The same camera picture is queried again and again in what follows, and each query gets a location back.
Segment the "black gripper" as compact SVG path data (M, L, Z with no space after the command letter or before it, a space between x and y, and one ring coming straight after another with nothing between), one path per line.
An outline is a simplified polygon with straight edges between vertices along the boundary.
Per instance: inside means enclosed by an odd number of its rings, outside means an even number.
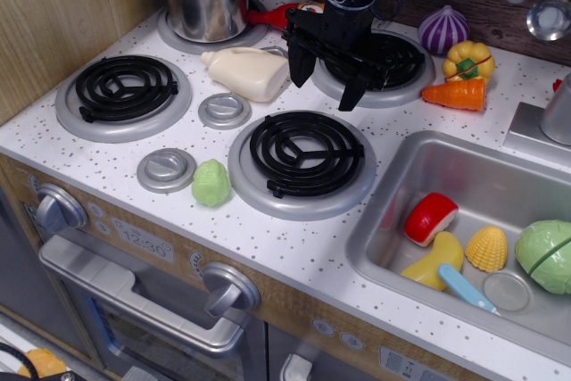
M377 0L326 0L323 13L289 9L284 39L290 78L302 87L323 60L343 70L348 81L338 106L351 112L372 83L386 76L386 65L374 53L371 26Z

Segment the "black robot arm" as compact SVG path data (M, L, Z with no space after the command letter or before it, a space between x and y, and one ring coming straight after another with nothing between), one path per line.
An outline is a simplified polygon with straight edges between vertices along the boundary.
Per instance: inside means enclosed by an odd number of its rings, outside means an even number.
M346 83L339 110L352 111L383 69L374 53L376 5L377 0L325 0L322 13L286 10L283 38L293 83L302 87L318 59L343 69Z

